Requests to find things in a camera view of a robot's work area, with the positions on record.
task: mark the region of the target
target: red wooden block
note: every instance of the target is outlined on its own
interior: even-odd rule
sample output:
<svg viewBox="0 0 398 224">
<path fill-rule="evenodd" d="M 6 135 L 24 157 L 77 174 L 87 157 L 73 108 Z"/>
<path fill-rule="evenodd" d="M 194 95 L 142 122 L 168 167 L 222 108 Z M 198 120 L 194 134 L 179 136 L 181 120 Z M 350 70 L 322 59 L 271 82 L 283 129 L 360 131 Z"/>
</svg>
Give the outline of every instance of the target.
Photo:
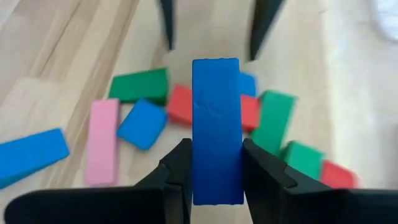
<svg viewBox="0 0 398 224">
<path fill-rule="evenodd" d="M 352 189 L 356 187 L 356 176 L 350 170 L 334 164 L 331 161 L 324 160 L 321 182 L 332 188 Z"/>
<path fill-rule="evenodd" d="M 192 90 L 175 85 L 166 113 L 169 121 L 192 125 Z"/>
<path fill-rule="evenodd" d="M 259 126 L 259 101 L 255 97 L 241 95 L 242 129 L 251 132 Z"/>
</svg>

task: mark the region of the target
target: wooden block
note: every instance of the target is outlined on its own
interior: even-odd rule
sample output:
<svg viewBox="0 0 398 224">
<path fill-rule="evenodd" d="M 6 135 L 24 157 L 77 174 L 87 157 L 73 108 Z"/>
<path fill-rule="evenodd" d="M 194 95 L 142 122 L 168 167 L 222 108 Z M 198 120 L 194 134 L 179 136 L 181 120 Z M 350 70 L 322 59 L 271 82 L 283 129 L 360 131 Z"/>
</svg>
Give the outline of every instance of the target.
<svg viewBox="0 0 398 224">
<path fill-rule="evenodd" d="M 85 182 L 114 185 L 118 180 L 119 100 L 97 100 L 91 105 L 87 139 Z"/>
<path fill-rule="evenodd" d="M 259 101 L 257 98 L 241 95 L 242 129 L 251 132 L 259 126 Z"/>
<path fill-rule="evenodd" d="M 267 90 L 260 101 L 260 124 L 252 132 L 251 138 L 254 143 L 267 152 L 278 154 L 289 125 L 295 97 Z"/>
<path fill-rule="evenodd" d="M 109 98 L 119 98 L 122 103 L 135 103 L 141 98 L 165 105 L 168 91 L 167 69 L 119 75 L 113 78 Z"/>
<path fill-rule="evenodd" d="M 239 60 L 194 60 L 193 204 L 242 204 Z"/>
<path fill-rule="evenodd" d="M 241 72 L 239 74 L 239 90 L 241 94 L 256 97 L 256 79 L 254 76 L 246 72 Z"/>
<path fill-rule="evenodd" d="M 329 160 L 323 161 L 321 182 L 332 188 L 357 187 L 357 178 L 353 172 Z"/>
<path fill-rule="evenodd" d="M 170 121 L 192 125 L 192 91 L 175 85 L 166 112 Z"/>
<path fill-rule="evenodd" d="M 324 153 L 297 141 L 291 141 L 282 153 L 283 160 L 294 169 L 315 179 L 320 179 Z"/>
<path fill-rule="evenodd" d="M 148 150 L 166 124 L 164 110 L 144 99 L 139 100 L 118 129 L 118 136 L 139 149 Z"/>
<path fill-rule="evenodd" d="M 69 155 L 61 129 L 0 144 L 0 189 Z"/>
</svg>

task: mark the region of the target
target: blue wooden block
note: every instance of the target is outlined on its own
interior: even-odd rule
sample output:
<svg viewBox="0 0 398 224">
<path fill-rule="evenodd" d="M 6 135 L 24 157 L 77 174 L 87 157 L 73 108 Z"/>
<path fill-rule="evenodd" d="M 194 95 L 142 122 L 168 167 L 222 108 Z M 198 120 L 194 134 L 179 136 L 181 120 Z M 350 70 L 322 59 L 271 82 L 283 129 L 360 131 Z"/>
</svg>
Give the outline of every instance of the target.
<svg viewBox="0 0 398 224">
<path fill-rule="evenodd" d="M 139 149 L 148 150 L 164 129 L 166 119 L 162 108 L 141 99 L 120 125 L 117 135 Z"/>
<path fill-rule="evenodd" d="M 192 65 L 193 204 L 242 204 L 239 60 Z"/>
<path fill-rule="evenodd" d="M 239 90 L 241 94 L 256 97 L 256 79 L 246 72 L 241 72 L 239 74 Z"/>
<path fill-rule="evenodd" d="M 59 128 L 0 144 L 0 189 L 68 155 Z"/>
</svg>

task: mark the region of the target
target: wooden floor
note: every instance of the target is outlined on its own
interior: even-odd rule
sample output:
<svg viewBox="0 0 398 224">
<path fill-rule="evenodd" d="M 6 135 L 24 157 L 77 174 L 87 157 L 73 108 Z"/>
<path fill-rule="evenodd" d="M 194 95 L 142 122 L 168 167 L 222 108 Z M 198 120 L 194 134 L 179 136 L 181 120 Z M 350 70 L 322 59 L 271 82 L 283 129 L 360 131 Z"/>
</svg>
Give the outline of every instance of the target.
<svg viewBox="0 0 398 224">
<path fill-rule="evenodd" d="M 71 152 L 67 159 L 0 191 L 0 210 L 31 190 L 85 187 L 82 173 L 89 108 L 93 100 L 106 96 L 113 76 L 167 66 L 170 86 L 191 86 L 195 58 L 238 57 L 241 69 L 257 76 L 261 91 L 271 88 L 297 95 L 287 140 L 298 139 L 327 152 L 330 159 L 357 172 L 364 186 L 382 187 L 384 179 L 366 178 L 368 164 L 388 158 L 393 162 L 397 154 L 384 159 L 372 156 L 380 147 L 373 138 L 386 130 L 376 132 L 367 121 L 385 113 L 374 111 L 375 104 L 368 105 L 369 89 L 380 87 L 370 87 L 370 75 L 360 77 L 364 70 L 359 67 L 369 68 L 378 60 L 369 55 L 392 63 L 388 56 L 398 54 L 386 50 L 392 43 L 380 44 L 379 37 L 369 31 L 369 18 L 362 25 L 356 23 L 366 14 L 364 6 L 354 11 L 360 0 L 344 2 L 286 0 L 261 56 L 247 63 L 252 1 L 178 0 L 175 50 L 167 52 L 156 1 L 0 0 L 0 142 L 61 127 Z M 347 29 L 352 35 L 346 37 L 342 34 Z M 347 41 L 354 47 L 347 47 Z M 369 48 L 369 44 L 378 45 Z M 366 50 L 367 58 L 355 57 L 365 57 L 361 53 Z M 343 70 L 342 64 L 352 69 Z M 393 75 L 393 70 L 372 71 L 386 74 L 381 85 L 387 85 Z M 384 92 L 377 93 L 384 99 Z M 131 107 L 123 105 L 122 118 Z M 384 110 L 392 115 L 394 108 Z M 148 152 L 121 142 L 120 185 L 135 184 L 181 138 L 191 135 L 190 129 L 168 124 Z M 366 162 L 355 162 L 361 161 L 358 155 L 365 149 Z M 372 174 L 384 174 L 386 169 L 374 167 Z M 192 210 L 193 223 L 250 220 L 245 205 Z"/>
</svg>

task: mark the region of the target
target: pink wooden block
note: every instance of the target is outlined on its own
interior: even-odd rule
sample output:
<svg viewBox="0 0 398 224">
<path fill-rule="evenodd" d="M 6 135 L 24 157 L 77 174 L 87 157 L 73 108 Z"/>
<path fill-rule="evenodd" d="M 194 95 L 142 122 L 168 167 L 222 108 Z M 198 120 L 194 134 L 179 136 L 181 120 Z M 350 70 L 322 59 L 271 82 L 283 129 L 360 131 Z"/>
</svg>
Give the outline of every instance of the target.
<svg viewBox="0 0 398 224">
<path fill-rule="evenodd" d="M 118 180 L 119 100 L 96 100 L 91 105 L 88 128 L 85 182 L 114 185 Z"/>
</svg>

